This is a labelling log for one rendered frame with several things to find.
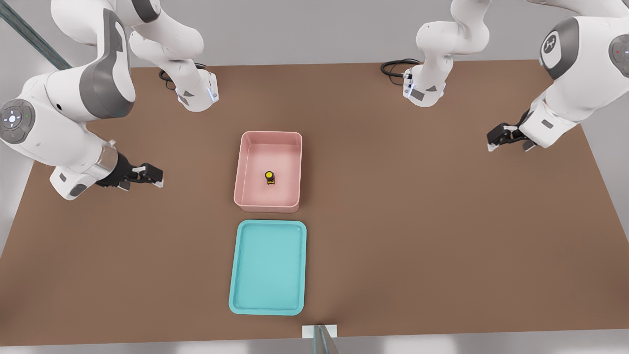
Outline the pink plastic box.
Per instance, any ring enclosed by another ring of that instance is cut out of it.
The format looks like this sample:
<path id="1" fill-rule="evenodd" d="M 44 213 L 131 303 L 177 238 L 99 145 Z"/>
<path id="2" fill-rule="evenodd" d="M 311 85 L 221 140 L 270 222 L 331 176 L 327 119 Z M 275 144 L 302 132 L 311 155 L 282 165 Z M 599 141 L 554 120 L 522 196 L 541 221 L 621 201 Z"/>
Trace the pink plastic box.
<path id="1" fill-rule="evenodd" d="M 240 143 L 234 203 L 248 212 L 297 212 L 302 148 L 303 139 L 297 132 L 245 132 Z"/>

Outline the pale blue-green tray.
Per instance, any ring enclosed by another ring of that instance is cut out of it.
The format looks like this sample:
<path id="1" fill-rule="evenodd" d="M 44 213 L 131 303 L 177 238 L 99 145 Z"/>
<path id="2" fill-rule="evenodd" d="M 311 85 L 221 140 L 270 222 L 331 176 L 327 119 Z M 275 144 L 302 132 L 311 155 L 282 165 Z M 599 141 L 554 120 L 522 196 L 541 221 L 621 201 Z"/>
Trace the pale blue-green tray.
<path id="1" fill-rule="evenodd" d="M 243 220 L 234 248 L 229 308 L 296 316 L 305 306 L 307 228 L 298 220 Z"/>

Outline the silver frame post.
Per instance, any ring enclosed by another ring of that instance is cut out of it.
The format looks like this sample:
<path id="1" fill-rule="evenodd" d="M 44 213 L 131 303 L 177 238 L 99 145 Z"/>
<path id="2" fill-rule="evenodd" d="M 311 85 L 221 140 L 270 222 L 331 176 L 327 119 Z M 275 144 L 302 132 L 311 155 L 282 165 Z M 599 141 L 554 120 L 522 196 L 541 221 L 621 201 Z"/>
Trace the silver frame post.
<path id="1" fill-rule="evenodd" d="M 303 325 L 302 338 L 312 339 L 313 354 L 339 354 L 334 339 L 338 336 L 336 324 Z"/>
<path id="2" fill-rule="evenodd" d="M 5 0 L 0 0 L 0 18 L 57 70 L 65 70 L 72 67 L 50 43 L 14 11 Z"/>

